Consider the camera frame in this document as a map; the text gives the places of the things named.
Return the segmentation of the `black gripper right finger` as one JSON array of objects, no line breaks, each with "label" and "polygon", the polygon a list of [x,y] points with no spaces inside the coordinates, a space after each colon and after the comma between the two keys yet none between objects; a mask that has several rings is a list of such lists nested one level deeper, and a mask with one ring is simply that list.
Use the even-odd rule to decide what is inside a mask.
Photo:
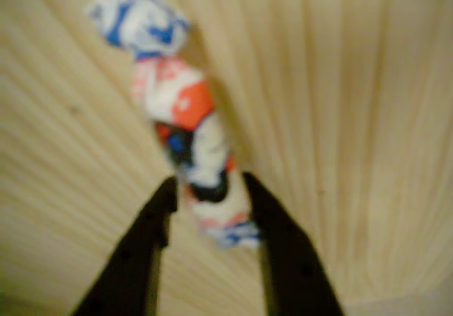
[{"label": "black gripper right finger", "polygon": [[243,178],[262,242],[259,248],[268,315],[343,315],[309,236],[251,173]]}]

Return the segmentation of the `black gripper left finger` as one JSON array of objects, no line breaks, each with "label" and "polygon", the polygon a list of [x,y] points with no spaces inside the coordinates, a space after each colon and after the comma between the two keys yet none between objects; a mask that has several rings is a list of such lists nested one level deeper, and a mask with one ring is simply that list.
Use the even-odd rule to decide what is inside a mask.
[{"label": "black gripper left finger", "polygon": [[161,255],[177,211],[177,181],[168,177],[138,212],[72,315],[157,315]]}]

